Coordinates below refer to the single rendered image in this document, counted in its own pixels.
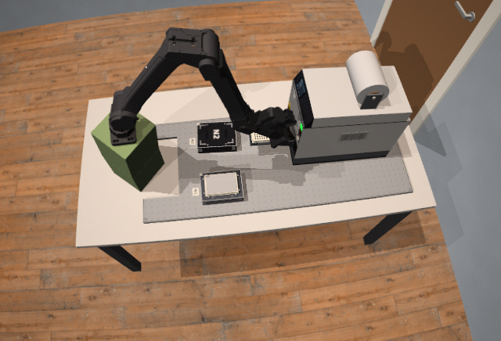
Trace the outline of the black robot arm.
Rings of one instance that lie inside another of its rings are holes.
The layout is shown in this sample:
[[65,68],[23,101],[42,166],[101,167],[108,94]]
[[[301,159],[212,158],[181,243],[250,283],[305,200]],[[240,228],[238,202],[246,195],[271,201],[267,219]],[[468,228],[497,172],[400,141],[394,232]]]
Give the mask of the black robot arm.
[[236,131],[246,135],[266,135],[271,129],[267,136],[279,139],[284,136],[284,127],[296,125],[297,120],[292,110],[282,110],[277,106],[254,112],[250,108],[225,61],[218,35],[212,29],[169,27],[161,47],[132,85],[114,93],[109,118],[112,146],[137,142],[135,124],[139,117],[136,114],[168,76],[183,63],[198,68],[204,80],[211,82]]

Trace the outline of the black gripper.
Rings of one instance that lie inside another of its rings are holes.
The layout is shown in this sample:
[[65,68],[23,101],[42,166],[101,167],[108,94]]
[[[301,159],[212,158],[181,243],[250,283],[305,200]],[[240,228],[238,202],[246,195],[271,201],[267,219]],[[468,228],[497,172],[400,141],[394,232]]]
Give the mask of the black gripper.
[[[271,129],[269,129],[268,133],[270,131],[271,131]],[[280,143],[287,143],[287,142],[295,139],[294,135],[291,133],[291,131],[288,127],[283,128],[283,132],[284,132],[284,136],[282,136],[279,139],[275,139],[275,138],[271,138],[271,137],[267,136],[268,133],[266,135],[263,135],[263,136],[269,138],[270,145],[272,148],[276,148],[277,145],[279,145]]]

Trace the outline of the white cylinder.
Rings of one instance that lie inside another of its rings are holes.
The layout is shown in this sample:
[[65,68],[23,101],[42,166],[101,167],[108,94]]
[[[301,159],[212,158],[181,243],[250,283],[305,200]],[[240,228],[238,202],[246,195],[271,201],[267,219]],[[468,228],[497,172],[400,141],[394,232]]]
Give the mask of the white cylinder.
[[380,102],[387,98],[390,90],[374,52],[354,53],[347,59],[346,68],[358,103],[362,104],[371,92],[383,93]]

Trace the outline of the black rectangular frame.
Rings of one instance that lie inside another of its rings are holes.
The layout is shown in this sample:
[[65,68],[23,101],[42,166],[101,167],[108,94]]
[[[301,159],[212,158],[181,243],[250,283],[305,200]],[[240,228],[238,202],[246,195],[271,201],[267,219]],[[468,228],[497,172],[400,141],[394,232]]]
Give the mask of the black rectangular frame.
[[232,121],[197,123],[198,153],[236,151],[236,130]]

